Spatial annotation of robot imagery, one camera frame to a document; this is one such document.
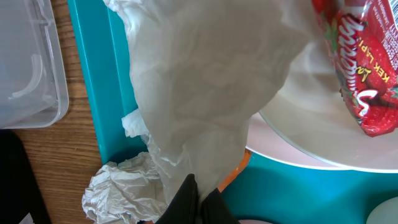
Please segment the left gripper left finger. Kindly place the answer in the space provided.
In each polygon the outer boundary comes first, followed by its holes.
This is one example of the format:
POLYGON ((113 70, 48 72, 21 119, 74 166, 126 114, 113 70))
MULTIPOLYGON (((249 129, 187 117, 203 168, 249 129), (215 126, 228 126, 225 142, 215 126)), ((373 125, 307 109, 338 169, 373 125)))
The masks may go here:
POLYGON ((194 224, 198 206, 198 188, 188 174, 164 214, 155 224, 194 224))

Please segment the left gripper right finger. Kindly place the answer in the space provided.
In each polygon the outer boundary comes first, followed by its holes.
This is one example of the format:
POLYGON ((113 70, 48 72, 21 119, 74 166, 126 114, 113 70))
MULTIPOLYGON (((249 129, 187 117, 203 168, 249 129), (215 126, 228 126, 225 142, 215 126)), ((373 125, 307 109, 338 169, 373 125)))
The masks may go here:
POLYGON ((240 224, 233 217, 218 189, 214 189, 201 204, 202 224, 240 224))

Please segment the white paper napkin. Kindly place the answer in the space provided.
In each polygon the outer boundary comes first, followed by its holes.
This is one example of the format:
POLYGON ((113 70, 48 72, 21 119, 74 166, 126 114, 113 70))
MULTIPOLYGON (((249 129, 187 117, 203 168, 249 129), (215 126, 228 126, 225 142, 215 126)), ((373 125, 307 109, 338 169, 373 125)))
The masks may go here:
POLYGON ((105 164, 91 178, 81 203, 95 223, 155 222, 168 207, 163 183, 148 152, 119 164, 105 164))

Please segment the orange carrot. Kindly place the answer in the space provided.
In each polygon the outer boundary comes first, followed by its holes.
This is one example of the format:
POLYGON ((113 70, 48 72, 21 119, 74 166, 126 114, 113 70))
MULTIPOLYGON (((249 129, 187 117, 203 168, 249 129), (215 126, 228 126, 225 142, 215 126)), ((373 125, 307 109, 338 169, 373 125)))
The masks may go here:
POLYGON ((218 186, 218 190, 220 192, 224 191, 225 188, 227 188, 227 186, 232 183, 232 181, 237 178, 237 176, 242 173, 242 171, 247 167, 247 165, 249 164, 249 161, 252 157, 252 152, 248 149, 245 149, 244 152, 244 157, 241 160, 241 162, 238 164, 238 166, 233 169, 229 175, 227 176, 227 178, 225 178, 225 180, 218 186))

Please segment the white tissue paper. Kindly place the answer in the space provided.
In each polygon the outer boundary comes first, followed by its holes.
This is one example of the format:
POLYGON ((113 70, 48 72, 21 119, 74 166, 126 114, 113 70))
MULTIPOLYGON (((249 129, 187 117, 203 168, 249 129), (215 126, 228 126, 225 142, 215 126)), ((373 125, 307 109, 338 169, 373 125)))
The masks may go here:
POLYGON ((243 158, 251 116, 284 85, 315 27, 309 0, 106 1, 124 24, 137 109, 170 203, 193 174, 200 198, 243 158))

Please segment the red snack wrapper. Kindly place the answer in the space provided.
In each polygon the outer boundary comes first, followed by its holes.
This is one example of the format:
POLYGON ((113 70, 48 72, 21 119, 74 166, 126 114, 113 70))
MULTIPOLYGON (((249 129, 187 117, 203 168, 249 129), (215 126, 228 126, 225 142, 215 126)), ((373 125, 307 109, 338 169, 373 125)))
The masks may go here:
POLYGON ((371 137, 397 128, 397 0, 312 0, 345 105, 371 137))

